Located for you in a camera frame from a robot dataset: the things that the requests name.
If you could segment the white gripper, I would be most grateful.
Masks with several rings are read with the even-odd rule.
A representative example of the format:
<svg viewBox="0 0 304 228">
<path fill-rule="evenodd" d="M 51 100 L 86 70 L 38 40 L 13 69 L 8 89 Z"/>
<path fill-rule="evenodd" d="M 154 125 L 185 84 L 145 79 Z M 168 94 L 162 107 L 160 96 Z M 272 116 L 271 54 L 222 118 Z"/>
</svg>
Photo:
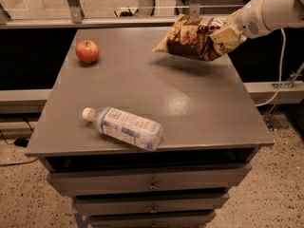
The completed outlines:
<svg viewBox="0 0 304 228">
<path fill-rule="evenodd" d="M 217 54 L 227 54 L 233 51 L 247 38 L 256 39 L 271 33 L 262 17 L 263 1 L 251 0 L 242 9 L 234 11 L 225 18 L 224 28 L 218 29 L 210 35 Z M 235 28 L 242 29 L 243 34 Z"/>
</svg>

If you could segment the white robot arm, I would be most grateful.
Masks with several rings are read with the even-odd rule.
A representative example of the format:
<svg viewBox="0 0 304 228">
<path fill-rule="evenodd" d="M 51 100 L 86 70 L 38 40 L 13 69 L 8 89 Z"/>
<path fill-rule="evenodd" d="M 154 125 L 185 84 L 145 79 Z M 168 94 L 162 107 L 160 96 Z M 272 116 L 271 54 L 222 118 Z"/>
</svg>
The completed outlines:
<svg viewBox="0 0 304 228">
<path fill-rule="evenodd" d="M 229 15 L 210 38 L 214 47 L 227 53 L 247 38 L 266 36 L 277 29 L 304 27 L 304 0 L 251 0 Z"/>
</svg>

